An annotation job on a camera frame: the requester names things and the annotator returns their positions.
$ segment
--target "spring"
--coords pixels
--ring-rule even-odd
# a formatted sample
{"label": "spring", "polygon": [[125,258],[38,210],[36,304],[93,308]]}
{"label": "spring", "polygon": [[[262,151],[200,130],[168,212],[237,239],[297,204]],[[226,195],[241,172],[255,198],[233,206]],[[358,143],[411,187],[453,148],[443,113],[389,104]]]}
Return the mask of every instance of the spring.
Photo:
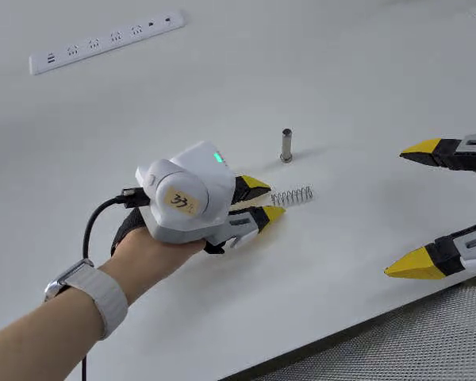
{"label": "spring", "polygon": [[311,200],[312,198],[313,193],[310,186],[271,194],[271,202],[274,206],[290,206],[301,204]]}

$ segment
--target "metal pin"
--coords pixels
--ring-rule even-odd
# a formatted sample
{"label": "metal pin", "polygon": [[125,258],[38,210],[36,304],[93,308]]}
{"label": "metal pin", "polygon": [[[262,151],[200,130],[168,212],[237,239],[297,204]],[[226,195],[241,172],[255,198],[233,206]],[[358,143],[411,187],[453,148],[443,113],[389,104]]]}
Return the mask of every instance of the metal pin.
{"label": "metal pin", "polygon": [[283,163],[289,163],[293,159],[293,154],[291,154],[292,137],[293,131],[290,129],[284,129],[282,131],[282,153],[280,154],[280,160]]}

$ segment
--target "yellow fingertip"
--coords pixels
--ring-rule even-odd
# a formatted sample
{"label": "yellow fingertip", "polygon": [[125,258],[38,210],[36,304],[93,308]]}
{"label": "yellow fingertip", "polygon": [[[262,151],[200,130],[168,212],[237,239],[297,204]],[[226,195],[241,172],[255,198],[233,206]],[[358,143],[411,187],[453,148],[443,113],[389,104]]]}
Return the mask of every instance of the yellow fingertip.
{"label": "yellow fingertip", "polygon": [[244,180],[244,182],[248,185],[249,188],[261,187],[271,189],[268,184],[265,184],[262,181],[259,181],[258,179],[254,179],[251,176],[243,175],[241,176],[241,178]]}
{"label": "yellow fingertip", "polygon": [[425,247],[407,253],[387,267],[384,273],[394,278],[442,279],[446,275],[435,266]]}
{"label": "yellow fingertip", "polygon": [[267,214],[268,220],[270,222],[275,221],[277,218],[282,216],[284,212],[286,211],[284,208],[281,208],[280,206],[263,206],[264,213]]}
{"label": "yellow fingertip", "polygon": [[434,149],[436,149],[440,141],[441,139],[431,139],[431,140],[422,141],[419,144],[413,145],[412,147],[405,149],[404,151],[402,151],[402,154],[415,153],[415,152],[432,153]]}

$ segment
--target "black cable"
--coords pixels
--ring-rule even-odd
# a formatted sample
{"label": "black cable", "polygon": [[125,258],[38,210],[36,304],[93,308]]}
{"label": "black cable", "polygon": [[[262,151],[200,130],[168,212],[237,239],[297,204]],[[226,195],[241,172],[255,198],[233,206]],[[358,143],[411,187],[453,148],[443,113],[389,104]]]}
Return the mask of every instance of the black cable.
{"label": "black cable", "polygon": [[[134,208],[137,206],[146,206],[149,202],[150,198],[148,198],[142,188],[128,188],[124,189],[119,196],[110,198],[108,201],[99,205],[86,223],[85,235],[83,236],[83,259],[88,259],[90,234],[92,233],[95,220],[97,220],[98,215],[102,213],[104,209],[115,204],[125,204],[125,208]],[[86,356],[81,360],[81,380],[86,381]]]}
{"label": "black cable", "polygon": [[[90,234],[92,233],[92,228],[94,227],[95,220],[104,209],[109,206],[123,203],[118,197],[110,198],[108,201],[103,202],[90,216],[88,222],[86,223],[85,235],[83,237],[83,259],[88,259],[88,244],[90,243]],[[86,356],[81,360],[81,381],[86,381]]]}

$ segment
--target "white power strip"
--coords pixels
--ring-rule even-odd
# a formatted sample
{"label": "white power strip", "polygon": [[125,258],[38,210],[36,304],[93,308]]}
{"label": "white power strip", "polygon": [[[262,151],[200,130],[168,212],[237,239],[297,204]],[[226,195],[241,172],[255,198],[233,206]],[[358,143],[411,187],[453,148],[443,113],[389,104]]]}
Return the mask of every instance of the white power strip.
{"label": "white power strip", "polygon": [[30,74],[44,73],[183,26],[185,26],[185,19],[179,11],[145,18],[131,25],[112,29],[107,34],[86,38],[76,44],[34,53],[29,59]]}

